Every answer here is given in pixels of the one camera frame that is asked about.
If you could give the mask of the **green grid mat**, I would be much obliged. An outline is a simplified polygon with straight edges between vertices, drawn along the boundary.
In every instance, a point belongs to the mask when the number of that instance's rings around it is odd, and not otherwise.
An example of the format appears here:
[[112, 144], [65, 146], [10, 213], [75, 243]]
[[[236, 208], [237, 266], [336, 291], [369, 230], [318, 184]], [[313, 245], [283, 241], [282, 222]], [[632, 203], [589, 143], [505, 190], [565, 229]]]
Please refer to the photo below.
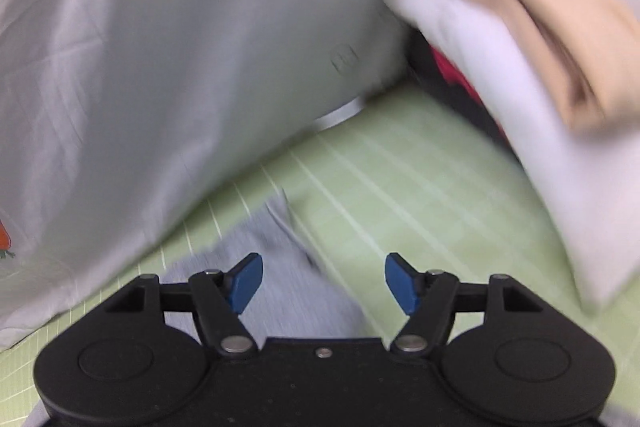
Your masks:
[[418, 269], [469, 282], [508, 273], [610, 350], [617, 369], [611, 399], [638, 412], [638, 286], [602, 312], [583, 310], [562, 243], [523, 169], [411, 88], [383, 95], [221, 187], [120, 280], [212, 247], [277, 191], [374, 335], [392, 337], [404, 318], [384, 284], [383, 260], [392, 251]]

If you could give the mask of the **grey sweatpants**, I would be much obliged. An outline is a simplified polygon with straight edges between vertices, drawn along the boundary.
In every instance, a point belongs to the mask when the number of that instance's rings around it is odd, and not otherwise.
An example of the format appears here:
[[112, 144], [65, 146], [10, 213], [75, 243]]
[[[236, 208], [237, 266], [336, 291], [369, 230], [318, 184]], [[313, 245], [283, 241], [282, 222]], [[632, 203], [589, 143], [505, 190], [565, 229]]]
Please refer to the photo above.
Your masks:
[[160, 280], [182, 283], [206, 269], [230, 269], [244, 255], [257, 253], [264, 278], [241, 314], [241, 321], [260, 345], [273, 338], [355, 338], [366, 320], [352, 297], [333, 284], [304, 236], [294, 230], [288, 200], [271, 197], [218, 244], [171, 265]]

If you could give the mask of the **white folded garment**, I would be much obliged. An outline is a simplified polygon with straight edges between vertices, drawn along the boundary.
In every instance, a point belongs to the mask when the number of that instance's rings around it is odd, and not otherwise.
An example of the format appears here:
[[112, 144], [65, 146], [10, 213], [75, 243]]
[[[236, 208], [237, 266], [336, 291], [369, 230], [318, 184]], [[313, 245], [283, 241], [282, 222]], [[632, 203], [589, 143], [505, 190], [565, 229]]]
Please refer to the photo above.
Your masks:
[[582, 303], [601, 309], [639, 274], [639, 133], [577, 134], [494, 14], [465, 0], [384, 0], [462, 72], [506, 132], [570, 258]]

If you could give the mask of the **beige folded garment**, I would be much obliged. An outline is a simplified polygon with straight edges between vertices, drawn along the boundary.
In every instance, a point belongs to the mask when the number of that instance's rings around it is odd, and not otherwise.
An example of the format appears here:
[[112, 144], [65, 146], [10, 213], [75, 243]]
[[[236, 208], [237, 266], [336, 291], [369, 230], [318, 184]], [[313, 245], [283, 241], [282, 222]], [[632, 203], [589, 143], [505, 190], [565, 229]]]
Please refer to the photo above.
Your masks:
[[639, 119], [639, 21], [620, 0], [468, 0], [503, 20], [567, 127]]

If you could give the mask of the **black and red garment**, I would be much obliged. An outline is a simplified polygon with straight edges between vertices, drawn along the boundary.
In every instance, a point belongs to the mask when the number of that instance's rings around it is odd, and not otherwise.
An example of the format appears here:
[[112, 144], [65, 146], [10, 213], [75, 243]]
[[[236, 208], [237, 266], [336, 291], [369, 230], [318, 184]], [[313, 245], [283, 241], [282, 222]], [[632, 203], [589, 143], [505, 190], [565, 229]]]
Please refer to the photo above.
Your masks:
[[416, 29], [411, 31], [407, 60], [416, 82], [427, 94], [472, 124], [495, 146], [518, 162], [502, 128], [491, 117], [471, 83]]

